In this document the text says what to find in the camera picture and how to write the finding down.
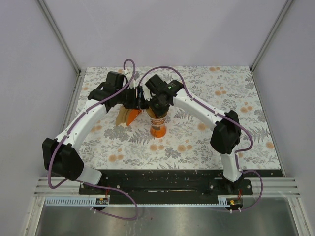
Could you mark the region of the brown paper coffee filter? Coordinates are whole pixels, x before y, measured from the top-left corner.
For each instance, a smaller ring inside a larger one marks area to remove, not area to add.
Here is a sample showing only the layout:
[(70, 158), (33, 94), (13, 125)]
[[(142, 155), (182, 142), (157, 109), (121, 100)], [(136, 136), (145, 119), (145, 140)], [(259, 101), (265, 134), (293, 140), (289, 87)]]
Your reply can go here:
[(166, 111), (163, 115), (157, 116), (151, 108), (146, 109), (146, 112), (150, 118), (161, 119), (167, 116), (168, 112)]

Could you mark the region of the clear glass dripper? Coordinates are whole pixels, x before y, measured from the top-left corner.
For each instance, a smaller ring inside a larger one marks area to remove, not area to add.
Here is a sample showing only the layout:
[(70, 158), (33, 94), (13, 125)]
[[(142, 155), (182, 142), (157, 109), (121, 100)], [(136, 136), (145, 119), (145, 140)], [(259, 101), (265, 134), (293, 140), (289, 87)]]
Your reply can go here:
[(162, 126), (168, 124), (170, 121), (170, 116), (164, 116), (162, 118), (151, 118), (150, 124), (153, 126)]

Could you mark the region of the orange coffee filter box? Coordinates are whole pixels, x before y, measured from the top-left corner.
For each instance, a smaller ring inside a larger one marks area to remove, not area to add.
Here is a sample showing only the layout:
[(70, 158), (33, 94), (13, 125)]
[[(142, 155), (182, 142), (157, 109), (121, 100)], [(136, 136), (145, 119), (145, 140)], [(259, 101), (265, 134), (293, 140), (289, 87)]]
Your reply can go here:
[(141, 113), (141, 110), (126, 109), (124, 106), (122, 106), (119, 109), (118, 116), (116, 117), (115, 125), (118, 126), (122, 124), (129, 126)]

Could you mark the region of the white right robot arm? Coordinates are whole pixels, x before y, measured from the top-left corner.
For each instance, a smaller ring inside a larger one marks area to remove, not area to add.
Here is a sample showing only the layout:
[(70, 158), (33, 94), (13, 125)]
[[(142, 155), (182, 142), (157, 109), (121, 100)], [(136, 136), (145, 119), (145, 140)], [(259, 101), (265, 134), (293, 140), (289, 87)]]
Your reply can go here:
[(232, 154), (241, 136), (237, 113), (233, 110), (225, 113), (202, 100), (197, 100), (188, 94), (185, 84), (177, 80), (167, 83), (158, 75), (154, 75), (145, 83), (145, 86), (152, 95), (147, 102), (156, 117), (163, 116), (170, 106), (174, 106), (198, 118), (210, 128), (212, 131), (210, 144), (221, 156), (223, 176), (227, 179), (224, 182), (224, 189), (231, 195), (240, 191), (241, 172)]

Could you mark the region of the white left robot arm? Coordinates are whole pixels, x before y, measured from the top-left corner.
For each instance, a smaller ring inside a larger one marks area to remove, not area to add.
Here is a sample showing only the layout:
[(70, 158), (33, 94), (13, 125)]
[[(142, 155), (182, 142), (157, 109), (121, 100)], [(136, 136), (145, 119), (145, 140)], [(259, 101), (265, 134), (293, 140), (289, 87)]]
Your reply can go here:
[(107, 183), (101, 171), (86, 165), (79, 155), (84, 142), (96, 122), (111, 108), (121, 104), (130, 110), (144, 110), (145, 100), (136, 87), (138, 72), (108, 72), (106, 80), (88, 95), (84, 107), (69, 126), (56, 138), (46, 138), (42, 143), (44, 167), (48, 176), (56, 174), (66, 180), (90, 184), (96, 194), (102, 194)]

